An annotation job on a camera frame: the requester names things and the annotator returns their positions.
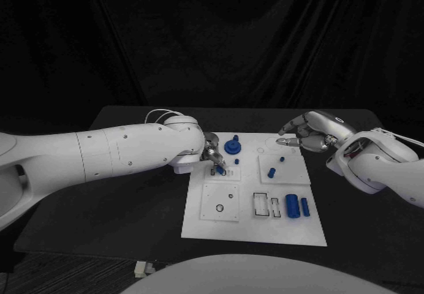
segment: white board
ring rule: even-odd
[[[190,174],[190,183],[187,187],[185,210],[182,215],[181,238],[217,239],[229,241],[250,241],[260,243],[301,244],[312,246],[325,246],[324,233],[319,225],[318,212],[311,194],[306,169],[304,165],[295,167],[302,174],[302,183],[305,184],[272,184],[260,181],[259,156],[281,156],[298,159],[289,160],[291,164],[302,162],[299,149],[278,145],[273,141],[279,136],[276,134],[255,133],[214,133],[218,137],[218,152],[223,155],[227,170],[236,170],[231,173],[231,179],[224,176],[210,175],[213,163],[203,161],[194,166]],[[240,153],[230,155],[224,153],[223,145],[233,135],[237,135],[240,142]],[[282,137],[291,138],[293,134],[285,134]],[[217,220],[218,212],[216,212],[216,203],[210,202],[210,213],[217,213],[211,219],[201,219],[201,195],[204,184],[234,184],[237,187],[237,221]],[[253,193],[266,193],[269,217],[255,217],[253,215]],[[309,216],[301,216],[291,219],[285,212],[285,195],[295,194],[298,201],[306,199]],[[278,199],[278,208],[281,217],[272,217]]]

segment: blue part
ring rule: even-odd
[[[223,174],[223,168],[221,168],[218,165],[216,165],[216,172],[217,172],[218,174]]]
[[[270,167],[269,172],[268,172],[268,178],[273,178],[273,174],[275,174],[275,169]]]
[[[231,140],[226,141],[223,149],[224,149],[224,152],[231,155],[240,152],[240,144],[237,142],[237,135],[233,135]]]
[[[299,202],[301,202],[301,208],[302,208],[302,215],[309,216],[309,214],[308,214],[308,206],[306,206],[306,199],[301,198]]]
[[[299,217],[298,201],[295,194],[285,195],[285,204],[286,204],[286,215],[291,219]]]

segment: table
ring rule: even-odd
[[[154,107],[103,107],[92,129],[144,123]],[[306,109],[172,108],[203,131],[275,133]],[[324,110],[357,131],[381,127],[368,110]],[[379,283],[422,284],[424,210],[386,188],[367,195],[301,151],[327,247],[180,238],[188,174],[165,166],[66,187],[40,202],[14,244],[50,252],[175,263],[214,254],[256,254],[322,265]]]

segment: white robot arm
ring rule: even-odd
[[[301,146],[312,152],[324,152],[334,146],[337,151],[327,159],[327,167],[348,183],[367,194],[389,187],[424,208],[424,160],[394,136],[422,147],[420,142],[380,128],[356,133],[340,118],[319,110],[298,116],[278,134],[283,135],[293,127],[302,138],[279,138],[278,144]]]
[[[188,173],[206,159],[224,168],[216,146],[214,134],[203,133],[195,119],[182,115],[162,125],[40,136],[0,133],[0,230],[51,192],[74,184],[167,164],[174,173]]]

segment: cable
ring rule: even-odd
[[[399,137],[400,139],[403,139],[405,141],[407,141],[407,142],[416,144],[419,147],[424,147],[424,143],[420,143],[419,141],[416,141],[416,140],[413,140],[413,139],[410,139],[410,138],[407,138],[407,137],[403,137],[403,136],[400,136],[400,135],[397,135],[397,134],[394,134],[394,133],[392,133],[392,132],[383,130],[380,127],[376,127],[376,128],[371,129],[370,131],[383,134],[384,136],[387,136],[387,137],[392,138],[392,139],[394,139],[394,136],[396,136],[396,137]]]
[[[172,113],[174,115],[178,115],[174,111],[168,111],[168,112],[165,112],[164,114],[161,114],[161,115],[158,116],[158,119],[155,120],[154,123],[156,123],[158,120],[161,119],[161,117],[164,117],[164,115],[168,115],[169,113]]]
[[[148,118],[148,115],[149,115],[149,113],[154,112],[154,111],[169,111],[169,112],[175,113],[177,115],[182,115],[180,112],[177,112],[177,111],[171,111],[171,110],[168,110],[168,109],[152,109],[152,110],[146,113],[145,120],[144,120],[144,123],[145,123],[145,124],[146,124],[146,118]]]
[[[8,284],[8,273],[5,273],[5,281],[4,281],[4,287],[2,287],[1,294],[4,294],[4,293],[5,293],[6,284]]]

